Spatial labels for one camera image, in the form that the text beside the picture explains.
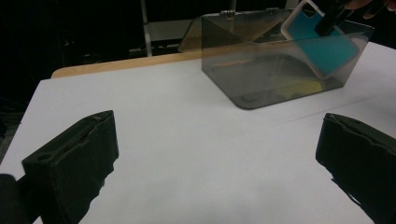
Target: clear acrylic container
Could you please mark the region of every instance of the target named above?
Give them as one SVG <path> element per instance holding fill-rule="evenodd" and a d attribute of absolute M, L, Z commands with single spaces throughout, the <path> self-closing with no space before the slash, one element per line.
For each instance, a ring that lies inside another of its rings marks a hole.
<path fill-rule="evenodd" d="M 291 12 L 268 9 L 202 17 L 202 69 L 237 106 L 255 109 L 344 87 L 374 30 L 344 21 L 340 35 L 288 40 L 281 27 Z M 337 54 L 345 54 L 340 41 L 346 40 L 356 50 L 353 57 L 321 76 L 316 65 L 339 61 Z"/>

